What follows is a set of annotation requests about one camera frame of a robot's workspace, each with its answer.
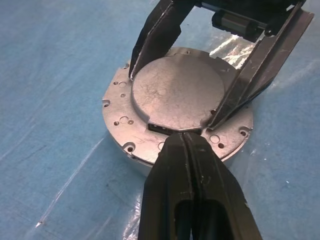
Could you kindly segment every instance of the blue surface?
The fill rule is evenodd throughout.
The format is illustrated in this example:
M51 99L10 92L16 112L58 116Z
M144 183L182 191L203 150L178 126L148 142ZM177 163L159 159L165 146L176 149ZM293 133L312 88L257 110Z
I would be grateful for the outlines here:
M0 1L0 239L135 240L144 177L124 161L102 96L130 58L145 0ZM311 26L254 107L231 164L264 240L320 236L320 2ZM176 45L230 37L194 9Z

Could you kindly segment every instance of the metal part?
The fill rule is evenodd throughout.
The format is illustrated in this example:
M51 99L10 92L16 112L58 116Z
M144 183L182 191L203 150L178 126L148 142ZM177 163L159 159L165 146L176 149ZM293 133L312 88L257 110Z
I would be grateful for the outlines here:
M313 13L303 11L301 6L300 2L292 9L276 36L264 37L255 46L214 112L210 128L223 124L274 80L314 16Z
M211 111L237 74L224 60L178 47L145 66L134 81L128 72L129 68L116 72L103 97L102 111L110 134L132 159L152 166L166 134L186 130L200 130L223 161L248 140L253 128L249 106L214 131L206 128Z
M237 179L194 133L167 138L147 177L138 240L262 240Z

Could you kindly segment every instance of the aluminum plate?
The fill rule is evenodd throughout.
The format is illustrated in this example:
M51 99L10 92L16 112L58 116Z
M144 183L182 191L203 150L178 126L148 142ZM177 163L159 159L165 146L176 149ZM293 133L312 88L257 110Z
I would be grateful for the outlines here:
M102 99L103 118L121 149L151 167L168 136L148 130L148 124L175 131L203 128L237 70L207 52L178 47L146 65L134 81L128 73L128 64L117 70ZM204 128L201 135L225 161L244 145L252 129L253 112L247 106L218 129Z

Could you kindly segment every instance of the black plastic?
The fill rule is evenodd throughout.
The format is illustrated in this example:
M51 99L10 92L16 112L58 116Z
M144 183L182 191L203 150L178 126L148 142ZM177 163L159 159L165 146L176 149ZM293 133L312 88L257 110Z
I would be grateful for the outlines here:
M144 184L138 240L261 240L236 178L195 133L167 138Z
M159 0L145 21L132 51L129 77L148 63L166 55L181 34L180 24L194 6L217 12L212 18L214 27L237 34L255 42L261 33L276 34L285 22L287 8L305 0ZM244 31L229 28L220 22L228 13L248 21Z

